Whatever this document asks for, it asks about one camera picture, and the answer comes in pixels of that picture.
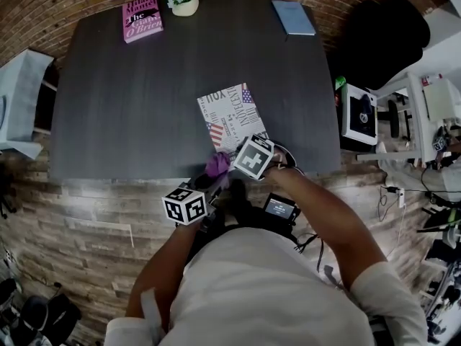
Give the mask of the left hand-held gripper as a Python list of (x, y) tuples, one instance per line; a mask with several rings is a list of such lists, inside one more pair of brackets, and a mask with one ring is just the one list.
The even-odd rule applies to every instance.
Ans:
[(216, 216), (216, 207), (213, 205), (222, 192), (219, 182), (211, 186), (211, 178), (201, 174), (189, 181), (192, 190), (178, 187), (168, 195), (162, 197), (166, 218), (173, 221), (176, 226), (202, 223), (206, 231)]

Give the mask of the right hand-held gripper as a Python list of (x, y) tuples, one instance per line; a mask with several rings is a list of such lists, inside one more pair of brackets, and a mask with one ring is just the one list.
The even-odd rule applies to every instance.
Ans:
[(233, 166), (247, 177), (260, 180), (273, 156), (274, 143), (253, 134), (243, 142), (233, 161)]

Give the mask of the purple cloth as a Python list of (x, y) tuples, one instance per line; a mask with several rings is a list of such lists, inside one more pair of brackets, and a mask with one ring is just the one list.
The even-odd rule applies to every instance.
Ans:
[(206, 163), (205, 167), (205, 186), (211, 187), (214, 182), (217, 182), (222, 177), (223, 189), (228, 188), (229, 179), (228, 172), (231, 166), (231, 160), (226, 152), (217, 152), (213, 154)]

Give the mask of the white printed flag book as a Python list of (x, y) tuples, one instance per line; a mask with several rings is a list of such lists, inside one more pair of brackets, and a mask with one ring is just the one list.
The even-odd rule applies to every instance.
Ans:
[(234, 160), (245, 138), (268, 134), (247, 84), (242, 83), (197, 99), (217, 152)]

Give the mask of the person's right forearm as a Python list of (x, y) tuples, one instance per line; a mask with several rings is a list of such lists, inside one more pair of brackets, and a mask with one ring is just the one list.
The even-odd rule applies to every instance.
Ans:
[(346, 289), (367, 268), (387, 260), (359, 216), (332, 192), (294, 169), (271, 168), (265, 176), (299, 205), (314, 232), (331, 248)]

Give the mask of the person's left forearm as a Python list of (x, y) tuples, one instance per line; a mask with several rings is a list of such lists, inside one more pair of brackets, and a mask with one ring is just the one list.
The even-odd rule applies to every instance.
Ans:
[(143, 317), (140, 296), (143, 292), (153, 289), (161, 326), (164, 331), (169, 329), (170, 308), (177, 295), (189, 251), (199, 229), (199, 222), (176, 227), (137, 277), (130, 293), (126, 317)]

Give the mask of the pink book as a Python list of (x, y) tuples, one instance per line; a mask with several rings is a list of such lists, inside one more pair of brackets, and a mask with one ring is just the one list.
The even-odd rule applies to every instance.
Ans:
[(164, 29), (157, 0), (134, 0), (123, 4), (122, 20), (123, 38), (126, 43)]

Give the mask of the person's black trousers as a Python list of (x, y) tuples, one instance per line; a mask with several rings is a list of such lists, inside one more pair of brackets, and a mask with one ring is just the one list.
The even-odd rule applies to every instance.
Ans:
[(230, 200), (226, 205), (228, 212), (236, 219), (237, 224), (225, 225), (224, 212), (217, 210), (214, 219), (205, 218), (196, 233), (186, 263), (207, 244), (223, 234), (242, 228), (264, 229), (279, 234), (290, 241), (297, 243), (292, 234), (293, 224), (287, 220), (265, 212), (262, 208), (253, 206), (247, 199), (246, 186), (240, 179), (235, 179), (229, 187)]

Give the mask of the black device with screen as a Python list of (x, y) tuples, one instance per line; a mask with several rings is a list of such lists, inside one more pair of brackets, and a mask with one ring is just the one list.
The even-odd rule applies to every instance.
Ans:
[(273, 216), (285, 219), (291, 226), (296, 225), (296, 219), (300, 215), (300, 209), (293, 200), (284, 198), (280, 195), (270, 193), (265, 205), (264, 211)]

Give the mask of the white box with black print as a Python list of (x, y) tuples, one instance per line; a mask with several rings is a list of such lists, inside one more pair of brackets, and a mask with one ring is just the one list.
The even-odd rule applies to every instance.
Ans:
[(341, 88), (341, 135), (367, 145), (377, 144), (377, 97), (351, 84)]

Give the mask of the person's white shirt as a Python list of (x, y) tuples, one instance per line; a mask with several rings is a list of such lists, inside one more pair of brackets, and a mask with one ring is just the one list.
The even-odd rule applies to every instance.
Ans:
[(229, 231), (184, 271), (161, 327), (153, 294), (144, 319), (107, 325), (104, 346), (375, 346), (381, 321), (392, 346), (426, 346), (424, 312), (393, 267), (379, 262), (348, 293), (325, 283), (287, 239), (263, 229)]

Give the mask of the blue notebook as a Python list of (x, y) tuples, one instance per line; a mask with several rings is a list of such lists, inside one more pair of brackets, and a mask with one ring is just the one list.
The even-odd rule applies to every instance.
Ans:
[(272, 5), (287, 35), (316, 35), (315, 28), (300, 3), (294, 1), (273, 0)]

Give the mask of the white desk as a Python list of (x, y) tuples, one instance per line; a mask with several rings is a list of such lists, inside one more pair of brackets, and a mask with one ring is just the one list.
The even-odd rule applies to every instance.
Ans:
[(381, 89), (372, 91), (372, 93), (377, 95), (378, 100), (381, 100), (402, 89), (407, 91), (409, 103), (406, 110), (412, 115), (413, 149), (387, 153), (358, 154), (357, 161), (420, 159), (422, 162), (428, 162), (435, 160), (437, 152), (432, 146), (432, 140), (443, 122), (441, 120), (437, 122), (430, 121), (420, 78), (407, 72), (401, 79), (391, 81)]

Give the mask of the black office chair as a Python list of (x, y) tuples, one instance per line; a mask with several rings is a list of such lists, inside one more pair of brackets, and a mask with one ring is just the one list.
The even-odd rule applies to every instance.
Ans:
[(409, 0), (363, 1), (344, 25), (338, 48), (328, 57), (332, 77), (378, 90), (419, 61), (431, 32)]

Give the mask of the white open box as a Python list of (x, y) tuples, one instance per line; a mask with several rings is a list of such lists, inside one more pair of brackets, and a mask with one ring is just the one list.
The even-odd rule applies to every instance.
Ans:
[(450, 80), (442, 78), (425, 86), (424, 97), (430, 121), (461, 122), (461, 92)]

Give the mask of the black equipment stand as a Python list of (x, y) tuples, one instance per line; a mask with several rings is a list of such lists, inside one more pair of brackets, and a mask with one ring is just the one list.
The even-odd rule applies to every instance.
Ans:
[(11, 190), (11, 183), (13, 177), (11, 175), (7, 175), (4, 171), (0, 171), (0, 217), (4, 220), (8, 218), (8, 215), (4, 212), (4, 208), (6, 208), (7, 212), (10, 214), (15, 214), (17, 209), (14, 206), (10, 206), (6, 196)]

